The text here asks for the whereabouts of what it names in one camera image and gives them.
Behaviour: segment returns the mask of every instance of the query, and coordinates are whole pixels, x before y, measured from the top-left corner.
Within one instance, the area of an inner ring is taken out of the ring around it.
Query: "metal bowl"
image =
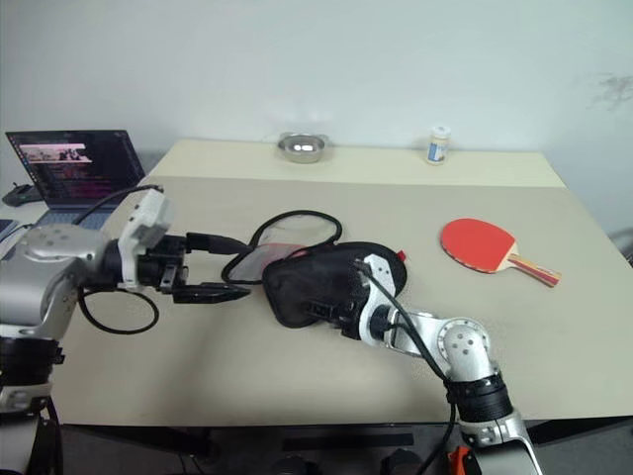
[[[315,163],[323,156],[326,136],[311,134],[282,134],[277,146],[282,154],[297,163]]]

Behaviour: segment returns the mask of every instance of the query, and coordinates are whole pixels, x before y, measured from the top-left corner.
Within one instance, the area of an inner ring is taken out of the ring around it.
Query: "beige table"
[[[389,163],[379,170],[383,183],[350,165],[364,156]],[[460,173],[460,164],[468,173]],[[278,213],[312,208],[339,218],[342,240],[404,249],[409,281],[402,302],[444,318],[482,322],[512,401],[528,419],[633,413],[627,377],[633,272],[541,155],[462,153],[430,167],[412,151],[351,149],[314,168],[288,165],[265,144],[181,142],[148,181],[163,184],[175,204],[174,234],[249,239]],[[257,178],[256,167],[270,176]],[[110,220],[113,236],[134,201]],[[559,286],[549,289],[516,270],[486,275],[456,264],[437,235],[461,216],[511,230],[525,256],[563,272]],[[227,261],[193,254],[191,282],[218,280]],[[158,303],[161,320],[144,334],[98,332],[75,314],[63,342],[66,362],[53,377],[65,423],[246,426],[447,418],[443,387],[420,361],[344,338],[326,325],[285,329],[261,289],[214,306],[174,305],[153,291],[146,294]],[[124,299],[96,296],[91,306],[110,325],[142,325],[148,318],[142,303]]]

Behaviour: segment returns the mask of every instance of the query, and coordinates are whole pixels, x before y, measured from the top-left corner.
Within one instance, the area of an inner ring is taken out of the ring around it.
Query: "laptop keyboard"
[[[78,216],[79,213],[47,213],[38,221],[38,226],[70,224]],[[87,230],[100,230],[109,216],[110,213],[93,213],[88,215],[79,226]]]

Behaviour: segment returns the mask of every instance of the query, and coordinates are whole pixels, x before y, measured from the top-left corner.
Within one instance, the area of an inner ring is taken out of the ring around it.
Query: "laptop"
[[[37,226],[71,223],[144,176],[126,131],[8,132],[7,138],[48,205]],[[124,198],[104,205],[80,226],[101,229]]]

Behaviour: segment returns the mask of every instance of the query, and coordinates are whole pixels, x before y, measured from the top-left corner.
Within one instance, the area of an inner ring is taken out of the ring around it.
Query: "laptop screen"
[[[49,206],[90,205],[144,173],[126,131],[8,132]]]

